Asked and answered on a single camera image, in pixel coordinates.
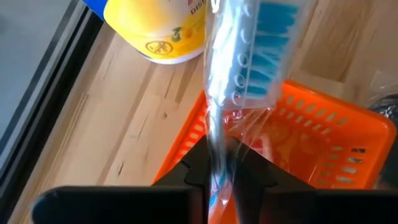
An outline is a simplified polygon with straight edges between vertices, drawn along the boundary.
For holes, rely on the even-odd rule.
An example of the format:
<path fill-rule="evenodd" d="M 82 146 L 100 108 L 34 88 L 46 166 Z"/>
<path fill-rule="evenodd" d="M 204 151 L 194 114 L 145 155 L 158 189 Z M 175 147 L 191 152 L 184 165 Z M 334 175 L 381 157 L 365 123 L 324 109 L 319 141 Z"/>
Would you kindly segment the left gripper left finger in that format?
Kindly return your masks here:
<path fill-rule="evenodd" d="M 34 224 L 207 224 L 208 149 L 200 140 L 151 186 L 63 186 L 35 200 Z"/>

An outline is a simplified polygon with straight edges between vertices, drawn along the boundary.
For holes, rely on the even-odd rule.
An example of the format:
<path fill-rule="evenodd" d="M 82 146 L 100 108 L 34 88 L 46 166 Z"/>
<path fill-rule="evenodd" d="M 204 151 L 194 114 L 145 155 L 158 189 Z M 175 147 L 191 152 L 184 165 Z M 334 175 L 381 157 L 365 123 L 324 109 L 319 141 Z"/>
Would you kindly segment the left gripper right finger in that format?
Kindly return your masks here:
<path fill-rule="evenodd" d="M 231 157 L 240 224 L 398 224 L 398 190 L 317 189 L 236 138 Z"/>

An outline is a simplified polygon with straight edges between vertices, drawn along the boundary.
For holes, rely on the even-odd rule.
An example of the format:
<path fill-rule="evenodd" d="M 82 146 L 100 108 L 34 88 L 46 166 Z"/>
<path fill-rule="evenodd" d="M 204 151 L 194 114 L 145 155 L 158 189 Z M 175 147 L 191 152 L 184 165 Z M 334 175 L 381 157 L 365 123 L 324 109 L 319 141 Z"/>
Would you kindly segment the blue toothbrush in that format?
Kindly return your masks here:
<path fill-rule="evenodd" d="M 206 138 L 211 159 L 208 223 L 231 198 L 240 143 L 280 95 L 315 0 L 207 0 Z"/>

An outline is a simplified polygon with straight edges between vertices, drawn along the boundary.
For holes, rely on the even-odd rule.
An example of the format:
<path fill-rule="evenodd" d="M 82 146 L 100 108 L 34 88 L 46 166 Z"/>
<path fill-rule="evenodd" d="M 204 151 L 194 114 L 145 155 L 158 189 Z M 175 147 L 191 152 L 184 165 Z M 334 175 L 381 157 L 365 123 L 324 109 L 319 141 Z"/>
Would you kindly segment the orange plastic basket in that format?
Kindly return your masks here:
<path fill-rule="evenodd" d="M 351 103 L 286 82 L 261 133 L 270 137 L 271 161 L 317 189 L 375 190 L 396 136 L 387 118 Z M 245 145 L 259 151 L 259 138 Z M 221 224 L 240 224 L 234 198 Z"/>

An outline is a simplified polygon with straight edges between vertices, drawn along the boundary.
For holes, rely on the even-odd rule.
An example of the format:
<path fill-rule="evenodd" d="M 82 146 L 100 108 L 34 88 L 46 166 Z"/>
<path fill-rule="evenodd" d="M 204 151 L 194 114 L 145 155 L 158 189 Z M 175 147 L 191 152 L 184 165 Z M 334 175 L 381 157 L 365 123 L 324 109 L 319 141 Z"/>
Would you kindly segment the Lysol wipes canister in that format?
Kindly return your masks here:
<path fill-rule="evenodd" d="M 82 0 L 148 60 L 186 62 L 204 51 L 206 0 Z"/>

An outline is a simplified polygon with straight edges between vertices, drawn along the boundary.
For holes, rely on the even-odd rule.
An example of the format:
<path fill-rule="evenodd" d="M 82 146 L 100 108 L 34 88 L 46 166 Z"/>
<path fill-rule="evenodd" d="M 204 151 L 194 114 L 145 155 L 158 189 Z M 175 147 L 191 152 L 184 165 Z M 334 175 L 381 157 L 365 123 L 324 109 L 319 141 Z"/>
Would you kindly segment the bag of black hair ties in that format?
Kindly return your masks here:
<path fill-rule="evenodd" d="M 398 75 L 377 70 L 369 87 L 368 108 L 398 123 Z"/>

